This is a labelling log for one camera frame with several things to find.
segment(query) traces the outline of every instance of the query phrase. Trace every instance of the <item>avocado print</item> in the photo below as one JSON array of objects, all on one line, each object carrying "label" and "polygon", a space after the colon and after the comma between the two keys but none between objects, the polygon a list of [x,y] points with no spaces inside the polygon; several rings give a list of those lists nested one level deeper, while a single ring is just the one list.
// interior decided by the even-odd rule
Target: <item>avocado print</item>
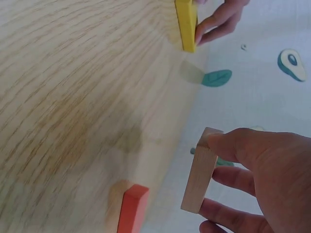
[{"label": "avocado print", "polygon": [[297,51],[283,50],[277,59],[278,67],[297,81],[304,82],[307,79],[305,68]]}]

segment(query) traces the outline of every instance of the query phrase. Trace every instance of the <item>wood grain surface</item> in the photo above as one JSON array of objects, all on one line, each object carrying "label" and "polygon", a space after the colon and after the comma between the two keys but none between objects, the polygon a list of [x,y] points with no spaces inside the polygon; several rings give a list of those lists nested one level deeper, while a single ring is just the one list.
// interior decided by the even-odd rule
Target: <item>wood grain surface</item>
[{"label": "wood grain surface", "polygon": [[114,233],[132,183],[150,206],[206,56],[173,0],[0,1],[0,232]]}]

